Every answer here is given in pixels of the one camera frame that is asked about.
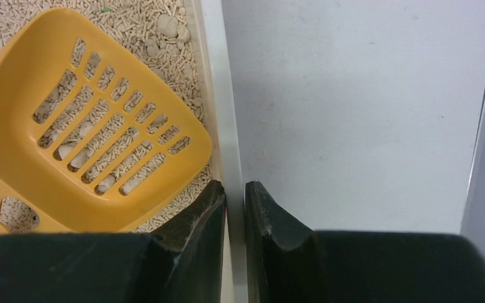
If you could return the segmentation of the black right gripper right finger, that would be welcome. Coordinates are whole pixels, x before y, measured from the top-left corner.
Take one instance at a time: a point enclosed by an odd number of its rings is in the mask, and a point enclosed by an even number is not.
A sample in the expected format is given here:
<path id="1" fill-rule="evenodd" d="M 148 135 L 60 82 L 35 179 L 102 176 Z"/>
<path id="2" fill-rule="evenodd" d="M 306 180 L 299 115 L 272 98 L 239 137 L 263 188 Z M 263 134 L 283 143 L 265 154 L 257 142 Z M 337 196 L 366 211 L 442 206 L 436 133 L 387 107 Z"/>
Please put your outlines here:
<path id="1" fill-rule="evenodd" d="M 250 302 L 485 302 L 485 260 L 452 234 L 312 230 L 245 186 Z"/>

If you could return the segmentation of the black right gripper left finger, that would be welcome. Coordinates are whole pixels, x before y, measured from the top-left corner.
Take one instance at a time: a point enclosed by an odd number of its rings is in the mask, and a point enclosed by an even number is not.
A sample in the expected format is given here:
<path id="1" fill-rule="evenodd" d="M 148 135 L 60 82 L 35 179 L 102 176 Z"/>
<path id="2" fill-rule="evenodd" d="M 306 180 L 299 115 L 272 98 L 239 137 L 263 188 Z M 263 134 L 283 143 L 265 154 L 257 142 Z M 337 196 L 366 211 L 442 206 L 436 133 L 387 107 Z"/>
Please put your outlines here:
<path id="1" fill-rule="evenodd" d="M 219 302 L 225 191 L 150 233 L 0 235 L 0 302 Z"/>

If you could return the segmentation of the yellow slotted litter scoop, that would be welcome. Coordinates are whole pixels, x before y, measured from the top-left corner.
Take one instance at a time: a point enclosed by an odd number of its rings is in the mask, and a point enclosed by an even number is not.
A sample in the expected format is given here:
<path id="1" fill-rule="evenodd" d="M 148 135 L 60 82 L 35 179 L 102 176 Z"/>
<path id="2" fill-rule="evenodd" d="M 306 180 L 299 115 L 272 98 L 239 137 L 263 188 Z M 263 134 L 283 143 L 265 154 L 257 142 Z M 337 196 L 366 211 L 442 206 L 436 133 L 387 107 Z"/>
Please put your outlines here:
<path id="1" fill-rule="evenodd" d="M 93 128 L 62 160 L 61 136 L 39 139 L 89 88 L 85 112 L 104 100 L 104 121 L 123 126 L 79 169 L 71 161 L 100 130 Z M 95 188 L 114 169 L 87 182 L 84 173 L 129 128 L 134 144 L 153 148 L 104 194 Z M 22 200 L 38 216 L 37 232 L 129 232 L 167 206 L 203 169 L 212 140 L 185 103 L 146 65 L 83 15 L 54 8 L 36 16 L 0 51 L 0 209 Z M 0 235 L 8 228 L 0 222 Z"/>

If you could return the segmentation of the white plastic litter tray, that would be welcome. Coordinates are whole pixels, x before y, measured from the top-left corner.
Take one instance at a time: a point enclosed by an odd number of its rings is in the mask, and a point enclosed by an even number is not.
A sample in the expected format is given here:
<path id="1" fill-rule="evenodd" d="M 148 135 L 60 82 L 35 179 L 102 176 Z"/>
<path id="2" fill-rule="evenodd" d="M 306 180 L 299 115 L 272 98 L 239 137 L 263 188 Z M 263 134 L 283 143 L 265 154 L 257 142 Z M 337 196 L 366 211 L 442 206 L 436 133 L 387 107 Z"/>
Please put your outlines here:
<path id="1" fill-rule="evenodd" d="M 222 302 L 249 302 L 241 171 L 232 75 L 221 1 L 185 1 L 205 124 L 213 141 L 211 172 L 226 193 Z"/>

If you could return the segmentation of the beige cat litter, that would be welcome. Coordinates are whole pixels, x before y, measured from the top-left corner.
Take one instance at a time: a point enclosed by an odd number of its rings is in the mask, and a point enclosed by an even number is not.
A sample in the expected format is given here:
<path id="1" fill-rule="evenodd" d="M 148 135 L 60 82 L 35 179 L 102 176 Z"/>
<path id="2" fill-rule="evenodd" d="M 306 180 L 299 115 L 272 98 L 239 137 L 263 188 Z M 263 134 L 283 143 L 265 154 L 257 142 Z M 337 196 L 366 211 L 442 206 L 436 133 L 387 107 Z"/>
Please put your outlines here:
<path id="1" fill-rule="evenodd" d="M 86 17 L 96 26 L 108 33 L 119 44 L 136 56 L 158 77 L 167 80 L 178 97 L 204 123 L 202 113 L 201 92 L 196 73 L 195 52 L 190 42 L 190 32 L 187 27 L 185 8 L 178 1 L 119 1 L 123 4 L 102 3 L 103 1 L 0 1 L 0 50 L 4 43 L 17 33 L 20 25 L 25 25 L 42 8 L 55 4 L 85 13 Z M 129 80 L 122 78 L 114 80 L 115 69 L 107 65 L 101 73 L 97 87 L 106 90 L 111 83 L 114 89 L 111 100 L 121 101 L 122 96 L 130 89 Z M 63 79 L 42 102 L 41 108 L 34 113 L 36 122 L 45 122 L 53 114 L 63 98 L 76 84 L 77 75 L 65 71 Z M 105 119 L 109 110 L 108 100 L 99 100 L 74 128 L 70 125 L 87 106 L 87 101 L 93 98 L 93 88 L 82 88 L 78 96 L 68 105 L 63 114 L 59 114 L 48 130 L 41 136 L 42 148 L 57 148 L 57 158 L 67 157 L 72 148 L 85 142 L 81 151 L 73 158 L 71 164 L 84 165 L 90 160 L 102 145 L 112 138 L 120 129 L 125 131 L 114 139 L 108 150 L 97 157 L 95 162 L 81 175 L 90 182 L 98 178 L 109 166 L 110 173 L 97 185 L 96 190 L 106 193 L 106 190 L 116 188 L 114 185 L 146 156 L 152 158 L 136 174 L 126 180 L 121 186 L 124 194 L 132 193 L 140 182 L 150 177 L 161 164 L 167 160 L 166 155 L 153 156 L 152 140 L 143 140 L 138 144 L 141 135 L 136 127 L 123 128 L 126 121 L 121 114 Z M 197 198 L 199 192 L 212 180 L 209 166 L 206 166 L 192 183 L 175 200 L 154 217 L 140 225 L 135 231 L 150 232 L 168 222 Z M 0 222 L 13 232 L 25 232 L 39 223 L 39 216 L 24 202 L 17 198 L 5 198 L 0 212 Z"/>

